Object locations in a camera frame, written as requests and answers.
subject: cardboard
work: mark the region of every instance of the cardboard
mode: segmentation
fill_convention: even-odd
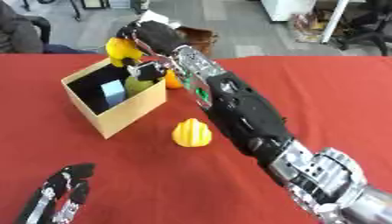
[[[105,59],[61,80],[71,102],[98,129],[105,139],[112,137],[115,133],[166,102],[165,79],[163,79],[143,92],[97,115],[68,84],[109,64],[110,59]]]

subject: black robot arm segment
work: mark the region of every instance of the black robot arm segment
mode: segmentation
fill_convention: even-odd
[[[54,173],[26,203],[15,224],[70,223],[89,193],[87,179],[93,176],[95,165],[69,165]],[[56,212],[56,202],[69,193],[63,207]]]

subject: wooden box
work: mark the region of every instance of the wooden box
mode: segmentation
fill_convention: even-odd
[[[61,83],[76,108],[101,132],[104,138],[108,139],[164,103],[166,101],[166,90],[165,80],[161,80],[143,92],[115,105],[113,108],[108,108],[97,113],[81,99],[80,95],[74,92],[70,84],[75,83],[83,77],[95,74],[104,67],[110,67],[109,59],[105,59],[77,73],[73,73],[62,79]]]

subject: robotic hand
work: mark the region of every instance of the robotic hand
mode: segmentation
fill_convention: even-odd
[[[74,164],[54,173],[34,192],[14,223],[70,223],[86,201],[89,192],[87,179],[93,176],[94,168],[94,164]],[[66,193],[69,193],[68,200],[56,213],[56,201]]]
[[[323,223],[392,223],[391,195],[368,185],[352,158],[334,148],[313,154],[265,98],[187,45],[167,24],[143,16],[121,36],[174,69],[209,119],[305,211]]]

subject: table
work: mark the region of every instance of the table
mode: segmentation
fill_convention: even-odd
[[[95,162],[91,194],[77,223],[317,223],[241,155],[184,90],[104,140],[67,99],[60,79],[97,55],[0,55],[0,211],[14,217],[52,172]],[[288,127],[316,150],[355,158],[375,186],[392,192],[392,59],[251,57],[219,62],[254,83]],[[213,142],[199,149],[171,140],[176,123],[196,117]]]

